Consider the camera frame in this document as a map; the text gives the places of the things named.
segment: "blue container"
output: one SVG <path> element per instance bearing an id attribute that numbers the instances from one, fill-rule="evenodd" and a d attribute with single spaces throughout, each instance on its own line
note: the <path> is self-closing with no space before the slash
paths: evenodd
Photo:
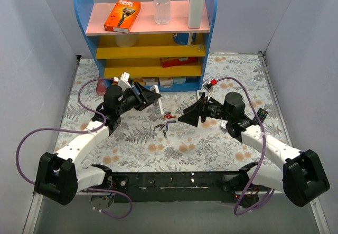
<path id="1" fill-rule="evenodd" d="M 173 39 L 179 45 L 191 45 L 196 40 L 196 33 L 173 33 Z"/>

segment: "orange box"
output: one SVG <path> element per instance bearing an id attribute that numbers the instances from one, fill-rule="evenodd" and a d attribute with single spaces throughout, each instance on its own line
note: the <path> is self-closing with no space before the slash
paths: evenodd
<path id="1" fill-rule="evenodd" d="M 105 30 L 128 33 L 140 9 L 141 2 L 118 0 L 105 22 Z"/>

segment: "gray wall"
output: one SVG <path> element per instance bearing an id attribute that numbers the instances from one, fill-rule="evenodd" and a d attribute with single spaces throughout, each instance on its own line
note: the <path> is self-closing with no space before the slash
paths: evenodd
<path id="1" fill-rule="evenodd" d="M 72 0 L 46 0 L 76 54 L 91 56 Z M 94 0 L 98 3 L 116 0 Z M 291 0 L 219 0 L 211 52 L 264 51 Z"/>
<path id="2" fill-rule="evenodd" d="M 266 52 L 294 146 L 318 152 L 331 189 L 320 196 L 338 232 L 338 0 L 292 0 Z"/>
<path id="3" fill-rule="evenodd" d="M 15 167 L 15 151 L 29 131 L 59 126 L 76 57 L 45 0 L 0 0 L 0 233 L 21 233 L 33 186 Z M 52 151 L 56 133 L 24 144 L 21 164 L 35 180 L 40 156 Z"/>

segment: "white bottle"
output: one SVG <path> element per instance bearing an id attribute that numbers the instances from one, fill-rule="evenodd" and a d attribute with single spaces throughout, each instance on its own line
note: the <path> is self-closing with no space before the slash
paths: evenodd
<path id="1" fill-rule="evenodd" d="M 170 0 L 154 0 L 155 22 L 157 24 L 167 24 L 170 22 Z"/>
<path id="2" fill-rule="evenodd" d="M 202 20 L 204 0 L 190 0 L 189 1 L 189 28 L 199 28 Z"/>

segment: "table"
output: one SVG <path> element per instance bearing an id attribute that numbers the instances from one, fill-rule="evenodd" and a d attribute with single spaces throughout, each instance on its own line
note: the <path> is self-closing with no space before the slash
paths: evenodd
<path id="1" fill-rule="evenodd" d="M 257 55 L 209 55 L 204 79 L 224 76 L 240 80 L 256 109 L 261 107 L 269 111 L 264 122 L 267 133 L 286 143 L 283 126 L 279 122 Z M 93 59 L 81 59 L 62 128 L 83 130 L 87 126 L 93 114 L 78 104 L 77 93 L 81 85 L 97 77 L 98 70 Z M 92 83 L 81 94 L 83 103 L 93 109 L 103 102 L 103 96 L 98 96 L 95 89 L 96 83 Z M 243 94 L 236 82 L 227 80 L 216 86 L 213 98 L 223 102 L 225 95 L 231 91 Z M 184 108 L 196 102 L 196 92 L 161 94 L 165 111 L 171 111 L 177 117 Z M 244 101 L 246 113 L 253 117 L 247 99 Z M 165 139 L 162 131 L 154 129 L 162 120 L 156 118 L 153 112 L 154 107 L 150 106 L 143 111 L 131 110 L 123 114 L 117 130 L 93 149 L 81 166 L 85 168 L 100 163 L 110 167 L 113 172 L 234 171 L 260 158 L 260 153 L 231 138 L 220 128 L 220 121 L 211 118 L 198 127 L 183 123 L 170 124 L 168 139 Z M 60 133 L 55 150 L 75 137 L 76 134 Z M 263 164 L 277 168 L 269 160 Z"/>

